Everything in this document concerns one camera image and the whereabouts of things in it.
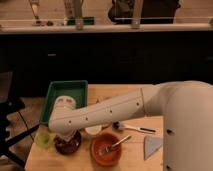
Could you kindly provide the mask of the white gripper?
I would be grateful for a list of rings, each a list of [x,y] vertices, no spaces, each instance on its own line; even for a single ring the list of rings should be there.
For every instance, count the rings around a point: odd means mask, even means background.
[[[71,131],[69,133],[66,133],[66,134],[62,134],[62,133],[56,133],[55,134],[55,137],[54,137],[54,140],[55,141],[65,141],[65,142],[69,142],[70,140],[73,139],[74,135],[76,134],[75,131]]]

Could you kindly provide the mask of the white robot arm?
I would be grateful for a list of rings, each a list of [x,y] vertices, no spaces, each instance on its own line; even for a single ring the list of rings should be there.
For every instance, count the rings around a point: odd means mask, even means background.
[[[213,171],[213,85],[200,81],[140,87],[87,107],[62,104],[49,129],[58,134],[116,121],[163,117],[163,171]]]

